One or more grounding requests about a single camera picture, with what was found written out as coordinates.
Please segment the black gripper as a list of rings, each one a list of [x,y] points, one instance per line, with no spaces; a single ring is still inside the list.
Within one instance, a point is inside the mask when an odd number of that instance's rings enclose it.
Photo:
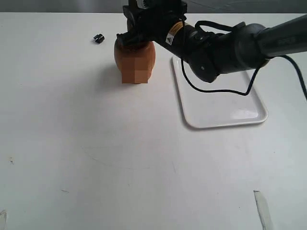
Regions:
[[[127,32],[117,34],[123,46],[154,41],[174,55],[183,55],[186,44],[187,3],[183,0],[129,0],[123,7]]]

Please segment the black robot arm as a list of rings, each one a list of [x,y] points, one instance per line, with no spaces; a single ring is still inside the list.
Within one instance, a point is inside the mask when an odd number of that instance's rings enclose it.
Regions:
[[[186,22],[181,0],[131,0],[123,6],[129,29],[118,34],[123,46],[154,41],[189,64],[194,74],[213,82],[221,74],[256,69],[268,59],[305,52],[305,15],[267,28],[258,23],[234,26]]]

